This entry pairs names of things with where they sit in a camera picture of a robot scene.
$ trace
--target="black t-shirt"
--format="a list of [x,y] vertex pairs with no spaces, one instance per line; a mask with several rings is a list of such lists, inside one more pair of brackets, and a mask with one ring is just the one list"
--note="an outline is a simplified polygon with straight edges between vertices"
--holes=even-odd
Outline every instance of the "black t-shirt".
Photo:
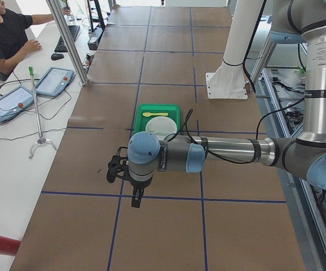
[[4,22],[0,24],[0,59],[8,59],[28,41],[25,29],[33,24],[33,19],[30,15],[17,14],[8,9],[1,16]]

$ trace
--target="man's arm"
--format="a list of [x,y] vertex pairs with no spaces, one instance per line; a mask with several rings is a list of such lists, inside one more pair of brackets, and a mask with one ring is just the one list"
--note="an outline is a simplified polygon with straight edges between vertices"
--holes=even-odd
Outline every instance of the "man's arm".
[[[71,13],[65,7],[61,8],[61,11],[63,12],[64,15],[70,15],[70,13]],[[33,18],[33,25],[44,24],[44,23],[48,23],[49,21],[54,20],[54,17],[52,16],[52,14],[32,15],[32,18]]]
[[0,59],[0,72],[9,75],[29,53],[38,50],[41,50],[41,45],[38,41],[27,41],[14,56],[9,59]]
[[32,15],[32,18],[33,18],[33,25],[44,24],[54,20],[52,14]]

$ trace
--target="white desk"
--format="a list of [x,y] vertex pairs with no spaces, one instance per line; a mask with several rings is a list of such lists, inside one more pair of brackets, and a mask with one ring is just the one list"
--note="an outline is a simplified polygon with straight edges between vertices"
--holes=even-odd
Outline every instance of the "white desk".
[[[81,26],[81,33],[75,42],[81,60],[89,51],[87,40],[88,30]],[[40,78],[51,66],[74,69],[68,53],[64,58],[56,61],[50,59],[54,52],[60,34],[55,22],[46,25],[37,40],[43,50],[24,59],[15,69],[19,79],[29,77],[29,66],[34,67],[36,78]],[[11,75],[8,81],[16,80]],[[24,83],[31,89],[30,81]],[[6,94],[18,84],[5,85],[0,93]],[[61,129],[67,126],[67,121],[74,109],[74,105],[81,90],[78,76],[68,86],[67,92],[72,100],[52,119],[41,119],[42,129]],[[57,98],[40,106],[39,111],[46,117],[51,117],[69,99],[67,93],[62,92]],[[48,100],[38,97],[39,103]],[[16,138],[37,132],[35,113],[22,112],[18,117],[0,126],[0,138]],[[57,146],[63,137],[64,131],[45,133],[46,138],[52,139]],[[38,134],[15,141],[0,140],[0,235],[21,240],[34,210],[51,163],[56,154],[51,145],[36,149],[34,157],[29,160],[30,147],[36,143]],[[11,256],[0,255],[0,271],[9,270]]]

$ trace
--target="yellow spoon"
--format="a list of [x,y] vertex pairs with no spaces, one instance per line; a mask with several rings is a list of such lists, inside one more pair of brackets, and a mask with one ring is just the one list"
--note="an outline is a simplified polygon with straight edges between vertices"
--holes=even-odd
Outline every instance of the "yellow spoon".
[[168,113],[150,113],[150,112],[144,112],[144,117],[150,117],[150,116],[168,116]]

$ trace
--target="computer mouse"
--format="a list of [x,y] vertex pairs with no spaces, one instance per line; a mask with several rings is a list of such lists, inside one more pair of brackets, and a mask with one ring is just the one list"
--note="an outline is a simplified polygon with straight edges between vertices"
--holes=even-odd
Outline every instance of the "computer mouse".
[[58,60],[64,58],[64,55],[62,53],[53,53],[50,58],[51,60]]

